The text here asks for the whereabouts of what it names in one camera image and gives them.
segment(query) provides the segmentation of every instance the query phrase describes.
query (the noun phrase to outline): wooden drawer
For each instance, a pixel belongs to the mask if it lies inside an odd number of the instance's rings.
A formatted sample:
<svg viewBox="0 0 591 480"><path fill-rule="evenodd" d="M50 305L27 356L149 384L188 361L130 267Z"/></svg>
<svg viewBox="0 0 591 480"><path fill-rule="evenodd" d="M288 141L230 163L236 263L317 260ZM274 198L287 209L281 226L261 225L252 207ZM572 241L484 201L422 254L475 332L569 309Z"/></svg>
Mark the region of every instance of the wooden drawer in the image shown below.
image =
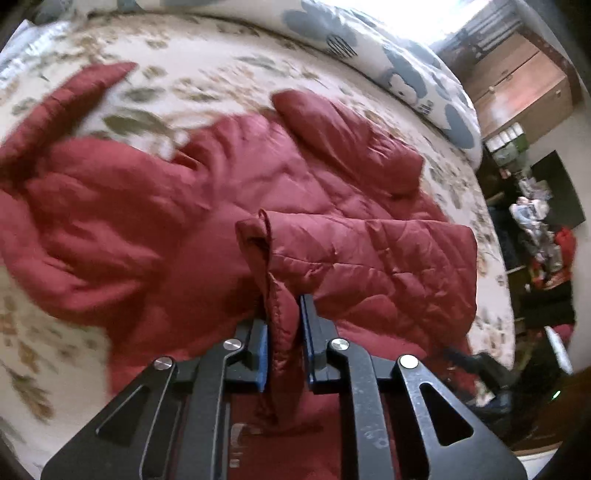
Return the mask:
<svg viewBox="0 0 591 480"><path fill-rule="evenodd" d="M464 85L466 93L475 102L538 52L538 47L521 35L511 35L476 64Z"/></svg>
<svg viewBox="0 0 591 480"><path fill-rule="evenodd" d="M474 107L484 139L524 120L523 129L533 143L572 111L569 82L552 60L538 52Z"/></svg>

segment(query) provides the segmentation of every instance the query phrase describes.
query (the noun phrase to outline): quilted jacket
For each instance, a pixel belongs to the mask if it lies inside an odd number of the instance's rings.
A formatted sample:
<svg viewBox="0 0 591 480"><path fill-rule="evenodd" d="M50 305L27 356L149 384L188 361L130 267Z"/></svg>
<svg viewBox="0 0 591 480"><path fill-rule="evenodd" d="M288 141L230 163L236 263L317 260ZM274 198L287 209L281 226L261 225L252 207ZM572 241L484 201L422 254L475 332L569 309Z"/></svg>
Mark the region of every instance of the quilted jacket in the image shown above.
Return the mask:
<svg viewBox="0 0 591 480"><path fill-rule="evenodd" d="M442 347L467 349L475 316L473 233L419 189L412 148L311 92L194 131L171 162L63 138L133 68L82 70L5 141L4 262L50 314L107 330L113 391L157 356L231 336L262 293L269 389L235 401L234 421L257 434L232 474L338 478L338 401L306 391L295 296L313 293L370 353L443 373Z"/></svg>

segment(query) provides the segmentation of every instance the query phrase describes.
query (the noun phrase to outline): metal screw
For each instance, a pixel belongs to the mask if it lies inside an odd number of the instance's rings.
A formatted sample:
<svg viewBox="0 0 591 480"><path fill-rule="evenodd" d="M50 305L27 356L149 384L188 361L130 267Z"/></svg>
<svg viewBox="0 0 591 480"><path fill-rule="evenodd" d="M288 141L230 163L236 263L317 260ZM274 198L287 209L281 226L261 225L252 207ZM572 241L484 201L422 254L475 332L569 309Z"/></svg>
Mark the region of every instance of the metal screw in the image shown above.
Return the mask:
<svg viewBox="0 0 591 480"><path fill-rule="evenodd" d="M171 366L173 366L173 359L169 356L161 356L154 360L154 368L156 370L168 370Z"/></svg>
<svg viewBox="0 0 591 480"><path fill-rule="evenodd" d="M335 338L334 340L330 341L330 346L335 350L347 350L349 348L349 342L344 338Z"/></svg>
<svg viewBox="0 0 591 480"><path fill-rule="evenodd" d="M414 355L403 355L398 361L404 368L410 369L418 367L418 359Z"/></svg>
<svg viewBox="0 0 591 480"><path fill-rule="evenodd" d="M242 342L237 338L230 338L223 343L223 347L226 350L230 350L233 352L234 350L238 350L242 346Z"/></svg>

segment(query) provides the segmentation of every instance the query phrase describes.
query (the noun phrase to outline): white wall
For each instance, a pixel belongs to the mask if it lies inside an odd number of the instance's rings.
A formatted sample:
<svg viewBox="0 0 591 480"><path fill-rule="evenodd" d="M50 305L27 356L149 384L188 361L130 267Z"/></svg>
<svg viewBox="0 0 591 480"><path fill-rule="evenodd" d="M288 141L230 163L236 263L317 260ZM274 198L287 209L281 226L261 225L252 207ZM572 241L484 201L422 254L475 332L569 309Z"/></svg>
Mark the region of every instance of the white wall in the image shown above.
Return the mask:
<svg viewBox="0 0 591 480"><path fill-rule="evenodd" d="M568 57L539 15L523 0L515 0L515 3L526 25ZM584 101L570 117L527 151L530 164L557 151L588 218L574 230L577 252L573 265L573 295L577 326L569 354L576 371L591 365L591 98L584 88L583 96Z"/></svg>

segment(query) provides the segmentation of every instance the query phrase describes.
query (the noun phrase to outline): mattress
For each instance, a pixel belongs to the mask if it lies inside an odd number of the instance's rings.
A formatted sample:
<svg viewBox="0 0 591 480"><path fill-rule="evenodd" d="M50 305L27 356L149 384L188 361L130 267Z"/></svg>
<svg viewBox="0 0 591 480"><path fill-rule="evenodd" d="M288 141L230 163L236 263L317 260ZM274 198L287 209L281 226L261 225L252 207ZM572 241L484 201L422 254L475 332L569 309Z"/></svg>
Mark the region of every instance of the mattress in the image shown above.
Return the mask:
<svg viewBox="0 0 591 480"><path fill-rule="evenodd" d="M432 124L351 67L259 28L197 15L110 14L43 31L0 75L0 137L89 63L134 61L73 133L111 138L167 161L188 129L270 108L283 89L338 100L415 148L421 188L478 242L474 352L514 359L514 319L499 243L466 154ZM109 340L50 317L0 268L0 432L34 477L109 400Z"/></svg>

